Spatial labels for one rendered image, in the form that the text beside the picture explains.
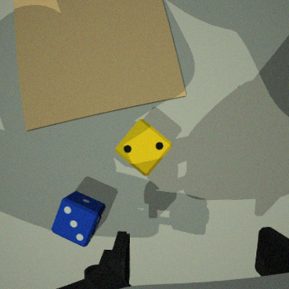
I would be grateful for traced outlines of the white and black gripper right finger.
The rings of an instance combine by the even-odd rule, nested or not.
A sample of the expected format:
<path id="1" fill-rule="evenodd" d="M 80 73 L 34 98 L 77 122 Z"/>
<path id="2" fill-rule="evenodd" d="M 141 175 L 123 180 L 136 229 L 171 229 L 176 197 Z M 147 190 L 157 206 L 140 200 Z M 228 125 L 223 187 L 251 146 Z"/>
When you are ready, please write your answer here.
<path id="1" fill-rule="evenodd" d="M 260 276 L 289 273 L 289 238 L 271 227 L 261 228 L 255 268 Z"/>

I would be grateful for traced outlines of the yellow die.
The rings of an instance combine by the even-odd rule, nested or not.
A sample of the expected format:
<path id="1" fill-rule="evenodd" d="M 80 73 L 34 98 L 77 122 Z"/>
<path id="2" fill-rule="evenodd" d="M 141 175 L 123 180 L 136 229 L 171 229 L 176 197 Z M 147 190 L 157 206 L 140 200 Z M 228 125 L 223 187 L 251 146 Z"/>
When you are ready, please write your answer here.
<path id="1" fill-rule="evenodd" d="M 148 176 L 171 147 L 167 138 L 139 119 L 115 150 L 142 175 Z"/>

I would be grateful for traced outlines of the blue die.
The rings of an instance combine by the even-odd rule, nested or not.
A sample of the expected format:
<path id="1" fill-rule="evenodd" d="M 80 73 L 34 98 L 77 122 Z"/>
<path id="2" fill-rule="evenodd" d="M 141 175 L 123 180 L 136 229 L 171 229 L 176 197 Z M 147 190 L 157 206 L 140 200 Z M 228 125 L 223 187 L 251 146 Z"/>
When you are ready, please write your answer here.
<path id="1" fill-rule="evenodd" d="M 63 198 L 52 232 L 86 247 L 96 232 L 105 204 L 75 191 Z"/>

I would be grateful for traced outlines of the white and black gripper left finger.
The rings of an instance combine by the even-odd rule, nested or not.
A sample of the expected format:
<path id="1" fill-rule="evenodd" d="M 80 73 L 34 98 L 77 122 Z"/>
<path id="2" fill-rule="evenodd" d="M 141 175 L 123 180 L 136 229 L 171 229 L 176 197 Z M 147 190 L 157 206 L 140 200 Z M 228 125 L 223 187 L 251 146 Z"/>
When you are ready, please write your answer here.
<path id="1" fill-rule="evenodd" d="M 118 231 L 113 250 L 104 250 L 100 263 L 84 270 L 83 280 L 57 289 L 120 289 L 132 287 L 129 278 L 130 234 Z"/>

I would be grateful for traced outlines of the tan square mat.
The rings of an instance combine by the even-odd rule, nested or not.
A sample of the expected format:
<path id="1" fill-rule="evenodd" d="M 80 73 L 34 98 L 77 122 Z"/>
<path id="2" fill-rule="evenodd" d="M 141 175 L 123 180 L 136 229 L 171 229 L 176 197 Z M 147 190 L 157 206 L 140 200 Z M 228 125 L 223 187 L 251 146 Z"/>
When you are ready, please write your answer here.
<path id="1" fill-rule="evenodd" d="M 162 0 L 14 0 L 26 131 L 186 97 Z"/>

